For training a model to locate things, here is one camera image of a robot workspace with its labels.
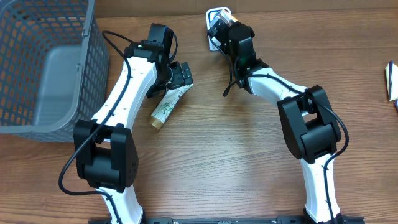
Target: table surface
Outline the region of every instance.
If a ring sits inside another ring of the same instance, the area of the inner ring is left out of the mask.
[[[384,67],[398,54],[398,9],[237,14],[256,36],[257,57],[284,78],[322,86],[345,122],[348,150],[335,162],[342,213],[366,223],[398,222],[398,114],[387,101]],[[150,217],[262,218],[300,215],[305,186],[287,149],[277,109],[232,87],[225,58],[208,50],[204,16],[97,19],[101,30],[146,39],[150,24],[178,35],[177,60],[189,62],[194,87],[157,133],[148,118],[160,98],[145,99],[134,123],[139,155],[134,183]],[[127,42],[111,38],[124,48]],[[122,59],[110,49],[107,93]],[[57,184],[72,143],[0,136],[0,223],[85,223],[109,217],[100,196],[72,197]],[[89,190],[75,164],[64,178]]]

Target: black cable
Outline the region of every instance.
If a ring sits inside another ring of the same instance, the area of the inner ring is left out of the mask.
[[[125,61],[126,65],[127,65],[127,80],[126,83],[124,84],[124,87],[122,89],[122,91],[120,92],[119,97],[116,99],[114,105],[112,106],[112,108],[110,109],[110,111],[108,112],[108,114],[106,115],[105,119],[101,122],[101,124],[98,125],[98,127],[88,136],[88,138],[83,142],[83,144],[75,151],[75,153],[69,158],[68,162],[64,165],[64,167],[62,168],[62,171],[60,173],[60,176],[58,178],[58,186],[60,187],[60,189],[68,194],[68,195],[94,195],[94,194],[99,194],[99,195],[104,195],[106,197],[107,200],[109,200],[111,202],[112,208],[113,208],[113,212],[116,216],[116,221],[120,224],[122,224],[122,220],[121,217],[119,216],[118,210],[116,208],[116,205],[112,199],[112,196],[110,194],[108,194],[107,192],[103,192],[103,191],[85,191],[85,192],[73,192],[70,190],[67,190],[62,183],[63,180],[63,176],[65,175],[67,169],[69,168],[70,164],[72,163],[72,161],[76,158],[76,156],[80,153],[80,151],[83,149],[83,147],[85,145],[87,145],[88,143],[93,143],[94,139],[96,138],[96,135],[98,134],[98,132],[100,131],[100,129],[105,125],[105,123],[108,121],[108,119],[113,116],[113,113],[116,109],[116,107],[118,106],[119,102],[121,101],[123,94],[126,92],[127,87],[129,85],[130,79],[131,77],[131,68],[130,68],[130,63],[127,60],[127,58],[124,56],[124,54],[118,49],[117,46],[115,46],[106,36],[105,34],[111,34],[111,35],[115,35],[117,37],[123,38],[124,40],[130,41],[132,42],[132,40],[128,39],[127,37],[124,37],[120,34],[116,34],[114,32],[110,32],[110,31],[102,31],[102,36],[104,37],[104,39],[110,44],[110,46],[112,46],[118,53],[120,56],[122,56],[123,60]]]
[[[229,67],[229,84],[232,84],[232,66],[231,66],[231,61],[229,60],[229,57],[227,56],[226,53],[223,52],[223,50],[216,45],[216,43],[214,43],[214,41],[211,39],[210,34],[207,34],[207,36],[209,37],[210,42],[224,55],[226,61],[228,62],[228,67]],[[224,97],[226,97],[228,95],[228,92],[225,93],[224,91]]]
[[[273,79],[273,80],[279,82],[281,85],[283,85],[284,87],[286,87],[287,89],[289,89],[290,91],[292,91],[292,92],[294,92],[294,93],[297,93],[297,94],[302,94],[302,93],[303,93],[303,92],[301,92],[301,91],[296,90],[296,89],[293,88],[292,86],[286,84],[286,83],[283,82],[281,79],[279,79],[279,78],[277,78],[277,77],[274,77],[274,76],[272,76],[272,75],[270,75],[270,74],[267,74],[267,75],[264,75],[264,74],[257,74],[257,75],[247,75],[246,77],[244,77],[244,78],[242,78],[242,79],[240,79],[240,80],[235,80],[234,82],[230,83],[230,84],[228,85],[228,87],[227,87],[227,88],[225,89],[225,91],[224,91],[224,96],[226,96],[226,95],[228,94],[229,89],[231,89],[231,87],[232,87],[233,85],[237,84],[238,82],[240,82],[240,81],[242,81],[242,80],[245,80],[245,79],[251,78],[251,77],[271,78],[271,79]],[[334,155],[332,155],[332,156],[325,162],[325,165],[323,166],[323,178],[324,178],[324,182],[325,182],[326,202],[327,202],[328,207],[329,207],[330,217],[331,217],[331,219],[333,220],[333,223],[335,224],[335,223],[336,223],[336,220],[335,220],[335,218],[334,218],[333,211],[332,211],[332,209],[331,209],[331,202],[330,202],[330,196],[329,196],[329,187],[328,187],[328,178],[327,178],[326,172],[328,171],[328,165],[329,165],[329,163],[330,163],[333,159],[335,159],[336,157],[338,157],[339,155],[341,155],[341,154],[347,149],[348,143],[349,143],[348,130],[347,130],[347,127],[344,125],[343,121],[337,116],[337,114],[336,114],[334,111],[332,111],[331,109],[329,109],[327,106],[325,106],[325,105],[319,103],[316,99],[314,99],[314,97],[312,97],[311,95],[309,95],[306,91],[304,92],[304,95],[305,95],[307,98],[309,98],[310,100],[312,100],[312,102],[313,102],[315,105],[322,107],[322,108],[325,109],[328,113],[330,113],[333,117],[335,117],[336,120],[337,120],[337,122],[340,124],[340,126],[341,126],[341,128],[342,128],[342,130],[343,130],[343,132],[344,132],[344,136],[345,136],[345,143],[344,143],[344,146],[340,149],[340,151],[338,151],[337,153],[335,153]]]
[[[173,32],[173,36],[174,36],[174,39],[175,39],[175,50],[174,50],[173,55],[170,57],[170,62],[169,62],[169,63],[172,63],[172,62],[173,62],[175,56],[177,55],[177,49],[178,49],[177,35],[175,35],[174,32]]]

